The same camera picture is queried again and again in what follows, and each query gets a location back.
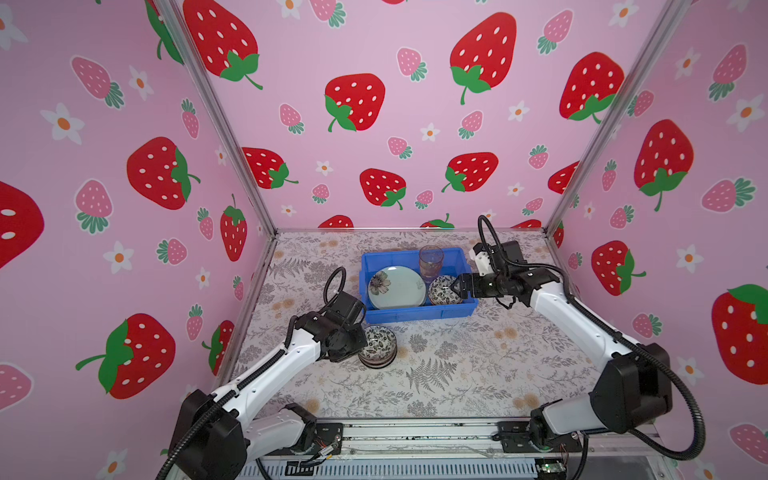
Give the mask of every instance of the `pink wall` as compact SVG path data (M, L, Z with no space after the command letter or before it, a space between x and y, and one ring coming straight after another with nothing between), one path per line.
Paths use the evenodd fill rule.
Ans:
M153 478L180 401L214 382L201 342L237 319L233 279L247 292L266 237L232 165L218 162L220 140L187 70L166 48L157 58L143 2L12 2L0 19L0 476ZM76 59L90 90L74 56L103 66ZM168 140L137 152L156 137ZM167 157L176 148L201 180L186 202L180 158ZM247 225L237 261L220 234L231 194ZM171 239L186 256L171 241L163 263L156 250ZM191 322L190 341L194 305L202 325Z
M765 18L764 2L691 6L642 86L653 95L650 107L650 96L641 94L642 106L621 122L564 219L559 254L576 269L571 275L584 300L623 331L666 348L701 405L707 446L680 467L685 478L768 477ZM727 96L710 100L711 86L729 91L731 81ZM650 181L667 159L667 179ZM611 160L615 182L606 191L612 174L604 167ZM665 191L657 212L659 186ZM631 222L625 206L634 210ZM605 262L594 265L601 246L614 240L631 251L635 273L647 272L631 277L628 289L599 276L616 277ZM623 274L627 279L629 272ZM743 285L758 287L738 288ZM651 315L660 322L656 329ZM679 395L675 402L657 427L667 446L682 449L690 441L690 417Z
M211 0L179 3L238 141L253 149L275 224L315 228L337 215L348 218L335 226L351 220L356 227L418 227L446 214L450 224L473 227L488 212L504 227L546 223L561 198L550 184L558 188L560 173L569 178L568 166L597 127L592 117L567 117L582 95L615 93L619 71L631 68L664 2L519 2L513 10L507 2L471 0L293 0L292 8L229 0L227 10ZM548 53L541 54L541 38L554 40L555 50L542 45ZM587 57L592 52L604 55ZM479 79L464 73L468 65L480 65ZM462 105L464 86L481 93L467 91ZM547 150L530 160L537 169L529 159L538 145ZM467 167L473 158L481 168ZM467 191L449 186L448 166L460 174L468 168L469 178L454 179Z

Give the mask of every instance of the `blue plastic bin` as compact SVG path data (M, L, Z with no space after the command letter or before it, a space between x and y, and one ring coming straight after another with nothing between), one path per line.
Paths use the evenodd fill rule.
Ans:
M444 248L442 251L445 252L445 258L442 261L440 275L458 276L460 273L471 273L472 270L469 268L464 250L460 248ZM388 266L407 266L419 273L419 251L364 253L362 255L360 298L368 308L368 314L366 315L366 322L368 323L461 318L472 315L475 308L477 308L478 300L476 298L468 298L456 305L432 305L429 302L429 297L427 297L424 306L375 310L371 300L368 298L368 283L376 275L376 272Z

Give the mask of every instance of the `white flower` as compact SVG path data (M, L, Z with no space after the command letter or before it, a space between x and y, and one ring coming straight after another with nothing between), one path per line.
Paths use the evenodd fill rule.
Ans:
M424 134L422 140L435 141L435 137L440 133L440 130L435 128L435 124L430 123L427 125L427 128L422 128L422 133Z
M634 15L640 10L640 7L632 5L633 3L634 0L627 0L623 3L614 3L614 16L611 18L611 21L608 22L608 26L611 27L612 25L619 24L622 28L626 27L629 16Z
M764 94L759 94L751 101L737 100L736 113L728 117L725 123L729 125L736 124L736 129L742 133L750 126L750 122L765 117L766 112L758 108L763 103Z
M210 286L210 272L206 271L202 266L200 267L200 273L195 275L194 279L198 282L197 288L199 290L202 290L204 286Z
M27 38L24 36L21 30L13 25L13 14L11 13L11 7L6 4L0 4L0 25L4 28L0 29L0 48L5 51L11 49L11 40L20 41L26 43Z
M123 248L123 244L120 242L114 243L114 252L107 252L104 254L104 260L112 262L112 274L116 274L120 270L132 270L131 257L134 255L134 249Z
M98 471L96 474L97 480L112 480L116 475L120 475L125 472L125 456L128 453L128 449L123 450L120 453L109 452L107 456L107 464Z
M704 261L704 257L696 253L696 246L691 245L687 250L682 248L677 249L677 256L680 258L677 261L677 268L686 267L689 272L696 271L696 264Z
M677 67L677 73L674 75L674 79L677 80L683 75L690 77L690 74L694 72L694 64L699 61L700 57L701 53L694 53L693 47L688 48L685 56L674 62L674 66Z
M677 363L680 368L677 369L676 374L686 379L692 386L696 385L696 379L704 378L704 374L696 368L696 359L685 360L681 357L677 357Z
M509 108L509 118L507 120L523 121L523 115L527 114L531 109L525 106L525 101L520 100L517 105L512 105Z
M128 81L128 84L135 88L136 90L139 90L139 95L141 95L141 100L147 100L147 95L151 95L154 93L154 90L152 90L152 87L147 83L147 72L146 71L136 71L135 68L133 68L132 65L128 65L128 68L131 70L131 79Z
M299 19L299 7L304 0L277 0L279 5L283 6L283 18L288 18L288 15Z
M85 122L79 118L70 117L69 110L67 110L64 104L56 105L56 111L40 110L40 115L53 124L51 134L54 140L61 140L67 137L76 144L82 145L78 131L82 130Z

